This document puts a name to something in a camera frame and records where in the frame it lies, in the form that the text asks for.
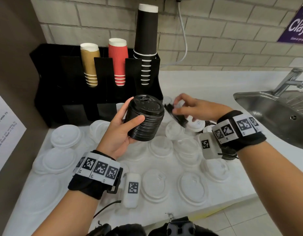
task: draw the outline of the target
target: brick wall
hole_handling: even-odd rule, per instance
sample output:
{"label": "brick wall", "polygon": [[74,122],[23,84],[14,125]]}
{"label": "brick wall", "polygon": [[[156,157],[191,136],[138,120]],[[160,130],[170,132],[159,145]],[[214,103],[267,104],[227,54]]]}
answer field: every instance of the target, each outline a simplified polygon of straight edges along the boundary
{"label": "brick wall", "polygon": [[[180,59],[184,42],[175,1],[31,0],[48,43],[134,47],[139,3],[159,6],[161,63]],[[303,45],[276,43],[303,0],[192,0],[181,3],[188,55],[163,70],[288,71],[303,67]]]}

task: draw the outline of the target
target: left hand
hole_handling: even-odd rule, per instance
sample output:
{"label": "left hand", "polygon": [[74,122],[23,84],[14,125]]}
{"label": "left hand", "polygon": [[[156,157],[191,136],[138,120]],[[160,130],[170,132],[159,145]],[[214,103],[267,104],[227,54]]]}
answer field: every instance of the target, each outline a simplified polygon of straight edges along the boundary
{"label": "left hand", "polygon": [[115,160],[126,152],[129,144],[136,142],[136,140],[128,136],[128,132],[145,120],[145,116],[140,115],[127,123],[122,123],[122,119],[128,109],[129,103],[133,98],[134,97],[131,97],[126,100],[121,109],[114,116],[106,133],[103,135],[98,147],[96,148],[97,151],[107,154]]}

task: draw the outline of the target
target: stainless steel sink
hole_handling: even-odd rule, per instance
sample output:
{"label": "stainless steel sink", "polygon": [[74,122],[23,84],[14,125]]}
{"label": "stainless steel sink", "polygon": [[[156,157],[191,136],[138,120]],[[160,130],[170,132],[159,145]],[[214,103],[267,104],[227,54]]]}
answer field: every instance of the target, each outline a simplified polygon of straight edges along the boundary
{"label": "stainless steel sink", "polygon": [[303,91],[285,91],[278,98],[269,92],[235,93],[234,98],[277,137],[303,149]]}

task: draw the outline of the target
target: purple sign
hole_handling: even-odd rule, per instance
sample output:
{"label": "purple sign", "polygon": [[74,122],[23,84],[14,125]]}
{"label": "purple sign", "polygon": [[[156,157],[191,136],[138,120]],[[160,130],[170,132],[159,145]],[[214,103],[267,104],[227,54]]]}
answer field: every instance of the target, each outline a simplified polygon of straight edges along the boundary
{"label": "purple sign", "polygon": [[277,42],[303,44],[303,7],[299,9]]}

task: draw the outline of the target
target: forearm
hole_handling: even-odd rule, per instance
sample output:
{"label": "forearm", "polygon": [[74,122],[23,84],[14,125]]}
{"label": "forearm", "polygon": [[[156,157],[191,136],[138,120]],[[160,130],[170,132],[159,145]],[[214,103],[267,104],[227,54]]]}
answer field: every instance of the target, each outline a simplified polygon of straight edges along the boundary
{"label": "forearm", "polygon": [[303,235],[303,173],[267,142],[238,152],[260,200],[284,235]]}
{"label": "forearm", "polygon": [[85,236],[97,205],[97,199],[69,190],[32,236]]}

